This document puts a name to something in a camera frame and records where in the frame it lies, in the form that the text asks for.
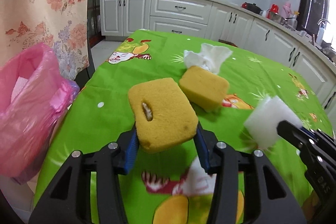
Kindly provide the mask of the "person's right hand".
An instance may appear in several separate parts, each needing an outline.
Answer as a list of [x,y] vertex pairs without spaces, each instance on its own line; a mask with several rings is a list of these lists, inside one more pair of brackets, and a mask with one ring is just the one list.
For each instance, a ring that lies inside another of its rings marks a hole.
[[320,200],[316,192],[313,190],[310,196],[304,201],[302,205],[302,211],[306,220],[309,222],[313,219],[316,209],[320,205]]

